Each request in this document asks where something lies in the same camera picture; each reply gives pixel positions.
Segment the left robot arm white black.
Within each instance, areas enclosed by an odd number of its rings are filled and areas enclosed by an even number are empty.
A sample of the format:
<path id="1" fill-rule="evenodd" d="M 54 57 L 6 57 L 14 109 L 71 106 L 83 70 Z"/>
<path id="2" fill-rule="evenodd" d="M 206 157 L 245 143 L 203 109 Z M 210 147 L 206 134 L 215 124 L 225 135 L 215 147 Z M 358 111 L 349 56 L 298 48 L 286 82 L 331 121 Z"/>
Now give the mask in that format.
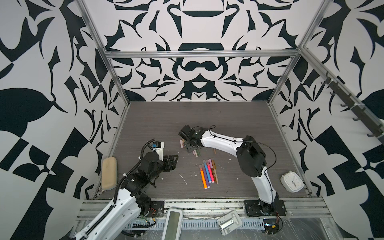
<path id="1" fill-rule="evenodd" d="M 146 189 L 155 185 L 162 172 L 173 171 L 178 155 L 161 157 L 153 151 L 141 156 L 140 161 L 119 181 L 113 199 L 73 240 L 114 240 L 128 224 L 149 211 L 151 198 Z"/>

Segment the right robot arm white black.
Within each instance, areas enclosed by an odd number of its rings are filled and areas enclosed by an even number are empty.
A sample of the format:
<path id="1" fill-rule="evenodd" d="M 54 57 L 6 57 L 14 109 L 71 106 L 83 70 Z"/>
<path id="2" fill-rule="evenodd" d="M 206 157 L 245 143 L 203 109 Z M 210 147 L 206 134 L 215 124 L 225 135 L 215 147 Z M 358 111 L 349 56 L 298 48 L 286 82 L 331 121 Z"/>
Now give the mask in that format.
<path id="1" fill-rule="evenodd" d="M 208 128 L 185 125 L 179 132 L 190 153 L 201 148 L 212 148 L 235 156 L 242 172 L 257 189 L 262 206 L 274 208 L 279 195 L 273 188 L 266 162 L 266 154 L 259 143 L 251 136 L 234 138 L 213 132 Z"/>

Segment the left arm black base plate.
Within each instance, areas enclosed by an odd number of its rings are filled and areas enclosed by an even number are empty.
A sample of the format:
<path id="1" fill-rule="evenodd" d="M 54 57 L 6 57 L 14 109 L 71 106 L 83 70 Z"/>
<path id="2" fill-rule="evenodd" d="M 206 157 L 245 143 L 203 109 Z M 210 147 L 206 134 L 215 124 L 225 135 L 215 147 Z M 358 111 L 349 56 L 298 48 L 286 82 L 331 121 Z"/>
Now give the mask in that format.
<path id="1" fill-rule="evenodd" d="M 142 215 L 146 218 L 157 218 L 164 215 L 165 202 L 164 201 L 151 201 L 142 210 Z"/>

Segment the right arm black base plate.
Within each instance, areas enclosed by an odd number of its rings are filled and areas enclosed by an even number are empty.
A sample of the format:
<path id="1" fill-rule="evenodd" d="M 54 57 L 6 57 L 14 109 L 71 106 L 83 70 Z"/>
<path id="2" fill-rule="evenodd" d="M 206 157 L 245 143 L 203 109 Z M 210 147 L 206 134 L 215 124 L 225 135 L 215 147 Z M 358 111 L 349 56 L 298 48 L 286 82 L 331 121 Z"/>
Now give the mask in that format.
<path id="1" fill-rule="evenodd" d="M 285 203 L 279 197 L 276 197 L 271 205 L 261 200 L 245 200 L 244 204 L 248 217 L 286 216 Z"/>

